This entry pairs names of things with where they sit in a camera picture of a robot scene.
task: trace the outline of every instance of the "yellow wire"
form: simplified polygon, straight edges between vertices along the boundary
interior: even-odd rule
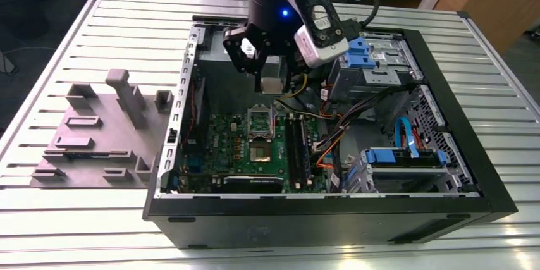
[[[292,97],[295,97],[298,94],[300,94],[302,92],[304,92],[306,86],[307,86],[307,75],[304,74],[304,84],[303,84],[303,87],[300,88],[300,90],[296,91],[295,93],[292,93],[291,95],[287,95],[287,96],[284,96],[284,97],[280,97],[279,99],[286,99],[286,98],[292,98]]]

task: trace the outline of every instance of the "red wire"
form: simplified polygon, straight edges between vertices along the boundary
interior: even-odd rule
[[[191,135],[191,133],[192,133],[192,130],[194,130],[194,126],[195,126],[195,118],[196,118],[196,111],[195,111],[195,84],[194,84],[194,82],[192,82],[192,84],[191,84],[191,89],[192,89],[192,124],[190,125],[190,130],[187,131],[187,135],[186,135],[186,138],[184,138],[184,142],[183,142],[183,147],[184,147],[184,145],[186,145],[186,143],[187,143],[187,139],[190,138],[190,135]]]

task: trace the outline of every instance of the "floor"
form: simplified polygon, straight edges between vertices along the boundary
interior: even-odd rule
[[[0,26],[0,50],[7,52],[19,48],[18,52],[10,53],[8,59],[20,68],[16,75],[0,74],[0,134],[8,127],[19,107],[30,90],[42,74],[54,50],[79,14],[86,0],[50,0],[40,3],[51,23],[51,29],[46,36],[35,40],[16,39]],[[515,46],[504,54],[504,60],[516,76],[530,90],[532,97],[540,101],[540,42],[532,42],[524,35]]]

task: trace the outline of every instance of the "motherboard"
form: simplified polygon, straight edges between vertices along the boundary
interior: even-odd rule
[[[206,153],[184,156],[180,192],[216,193],[235,183],[235,192],[324,193],[326,177],[306,170],[319,137],[315,118],[279,115],[266,106],[212,114]]]

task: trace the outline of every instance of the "gray plastic block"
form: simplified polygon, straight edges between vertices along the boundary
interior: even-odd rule
[[[126,168],[104,168],[103,172],[103,178],[110,182],[130,181],[132,177]]]
[[[60,136],[56,139],[55,146],[58,148],[87,149],[87,148],[92,148],[94,140],[92,140],[91,137],[64,137],[64,136]]]
[[[135,155],[134,151],[111,150],[110,159],[116,163],[134,163],[138,156]]]
[[[143,157],[138,157],[138,163],[135,164],[135,174],[142,181],[148,182],[151,180],[151,168],[146,165]]]
[[[155,93],[155,107],[159,113],[171,113],[174,95],[170,90],[159,90]]]
[[[66,149],[47,149],[43,153],[43,158],[50,162],[68,161],[64,156]]]
[[[88,83],[76,83],[71,86],[66,99],[75,110],[90,110],[90,98],[96,98],[96,93]]]
[[[167,134],[170,115],[159,113],[155,107],[155,95],[144,95],[146,107],[140,110],[148,127],[134,129],[132,122],[123,112],[116,94],[98,94],[87,98],[91,109],[68,109],[63,123],[56,129],[52,143],[43,154],[39,168],[56,167],[66,173],[60,180],[32,179],[31,186],[40,188],[146,188],[144,172],[136,174],[138,158],[148,166],[155,159]],[[86,120],[98,122],[99,127],[87,127]],[[92,138],[90,148],[58,148],[56,139]],[[103,168],[126,168],[131,178],[122,182],[103,178]]]
[[[142,101],[136,94],[134,94],[134,90],[130,87],[128,78],[130,72],[127,70],[111,69],[104,82],[114,87],[116,95],[119,95],[122,107],[128,114],[134,127],[136,129],[143,129],[146,127],[146,119],[142,114]]]
[[[74,128],[99,128],[102,119],[99,116],[74,116],[66,120],[66,125]]]
[[[62,181],[66,173],[59,168],[36,168],[32,177],[39,181]]]

